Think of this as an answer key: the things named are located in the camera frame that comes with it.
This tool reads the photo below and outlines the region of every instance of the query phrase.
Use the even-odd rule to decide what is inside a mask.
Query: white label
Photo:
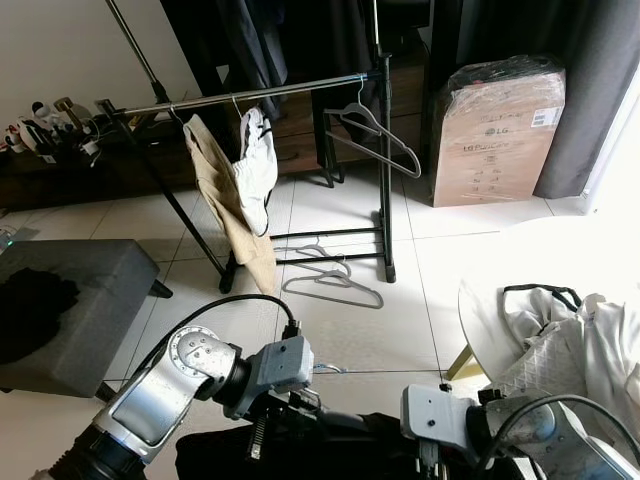
[[[541,108],[533,114],[531,128],[557,125],[560,122],[560,115],[563,107]]]

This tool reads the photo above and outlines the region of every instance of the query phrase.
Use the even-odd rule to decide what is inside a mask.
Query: gray upholstered bench
[[[108,397],[104,375],[145,297],[172,295],[156,280],[158,266],[134,240],[16,242],[0,255],[0,283],[25,267],[74,281],[78,303],[49,343],[0,365],[0,387]]]

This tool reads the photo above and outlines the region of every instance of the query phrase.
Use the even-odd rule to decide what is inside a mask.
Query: gray curtain
[[[640,61],[640,0],[476,0],[465,63],[551,53],[565,65],[565,109],[535,195],[582,192]]]

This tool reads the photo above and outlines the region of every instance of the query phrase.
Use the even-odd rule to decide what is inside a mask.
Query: clothing rack
[[[112,122],[112,124],[118,129],[127,142],[131,145],[132,149],[136,152],[137,156],[140,158],[143,166],[148,171],[149,175],[159,186],[160,190],[166,197],[169,204],[176,211],[182,222],[189,230],[189,233],[193,236],[195,241],[198,243],[200,248],[205,253],[206,257],[213,264],[215,269],[220,274],[220,284],[219,288],[222,293],[228,293],[231,291],[231,287],[233,285],[233,280],[235,276],[236,269],[238,268],[238,264],[235,260],[233,252],[231,252],[229,256],[229,261],[225,267],[222,266],[220,261],[211,251],[209,245],[207,245],[204,238],[193,224],[187,213],[184,211],[180,203],[176,200],[175,196],[166,185],[156,168],[153,166],[151,161],[149,160],[146,152],[138,143],[136,139],[137,135],[131,131],[128,126],[127,118],[132,116],[154,116],[158,113],[168,112],[174,121],[181,122],[176,115],[176,111],[179,110],[195,110],[202,107],[208,107],[211,105],[217,105],[222,103],[234,102],[237,100],[258,100],[265,97],[270,97],[274,95],[286,95],[293,94],[299,92],[306,92],[317,90],[321,88],[331,88],[337,87],[341,85],[348,85],[354,83],[361,83],[364,81],[376,81],[379,85],[379,99],[380,99],[380,112],[381,112],[381,125],[390,130],[391,123],[391,84],[389,79],[389,58],[390,55],[383,54],[379,37],[378,37],[378,19],[377,19],[377,9],[376,9],[376,1],[373,0],[373,9],[372,9],[372,25],[373,25],[373,37],[375,41],[375,65],[376,68],[373,71],[366,73],[357,73],[353,75],[346,75],[343,77],[336,77],[327,80],[317,80],[312,82],[298,83],[294,85],[284,85],[280,87],[268,88],[263,90],[254,90],[254,91],[245,91],[238,92],[233,94],[225,94],[225,95],[216,95],[211,97],[203,97],[194,100],[184,100],[180,102],[170,102],[166,96],[164,88],[155,77],[153,72],[151,71],[148,62],[144,59],[144,55],[137,45],[135,38],[131,34],[124,18],[117,10],[117,6],[114,3],[114,0],[106,0],[109,8],[111,9],[114,18],[120,25],[123,33],[127,37],[129,44],[133,48],[136,56],[141,61],[147,76],[149,77],[152,86],[154,88],[154,92],[156,93],[156,98],[158,99],[158,104],[148,106],[148,107],[139,107],[139,108],[129,108],[129,109],[116,109],[112,102],[109,99],[99,100],[96,102],[98,108],[108,117],[108,119]],[[331,131],[331,122],[329,119],[329,115],[322,115],[322,119],[320,121],[322,127],[322,138],[324,141],[324,147],[327,157],[327,164],[329,166],[329,171],[334,171],[338,169],[338,164],[335,158],[335,152],[333,149],[333,140],[329,140],[328,136],[324,132]],[[382,155],[387,158],[391,157],[391,142],[390,139],[382,135],[379,137],[379,151]],[[393,248],[392,248],[392,237],[391,237],[391,167],[387,164],[379,162],[379,187],[380,187],[380,209],[379,209],[379,224],[366,227],[366,228],[351,228],[351,229],[342,229],[342,230],[320,230],[320,231],[312,231],[312,232],[294,232],[294,233],[286,233],[281,235],[273,235],[272,239],[283,239],[283,238],[296,238],[296,237],[318,237],[318,236],[327,236],[327,235],[348,235],[348,234],[361,234],[361,233],[380,233],[382,235],[382,252],[374,252],[374,253],[359,253],[359,254],[350,254],[350,255],[339,255],[339,256],[330,256],[330,257],[313,257],[313,258],[294,258],[294,259],[278,259],[277,264],[279,265],[287,265],[287,264],[296,264],[296,263],[309,263],[309,262],[322,262],[322,261],[331,261],[331,260],[355,260],[362,258],[383,258],[384,266],[385,266],[385,275],[386,280],[389,283],[393,283],[396,281],[396,271],[395,265],[393,262]],[[340,179],[336,179],[337,181],[343,181],[344,177],[340,175]]]

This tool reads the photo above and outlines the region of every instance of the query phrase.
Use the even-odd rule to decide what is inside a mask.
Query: white garment
[[[240,160],[232,164],[242,215],[251,231],[261,237],[269,228],[266,202],[278,180],[278,161],[269,119],[258,107],[240,122]]]
[[[536,288],[505,292],[503,306],[505,320],[526,352],[495,380],[492,388],[506,395],[520,388],[538,388],[550,394],[586,394],[618,417],[640,440],[637,298],[617,305],[592,294],[573,313],[550,292]],[[583,407],[576,407],[575,412],[587,432],[603,440],[606,435],[620,453],[633,461],[626,442],[606,418]]]

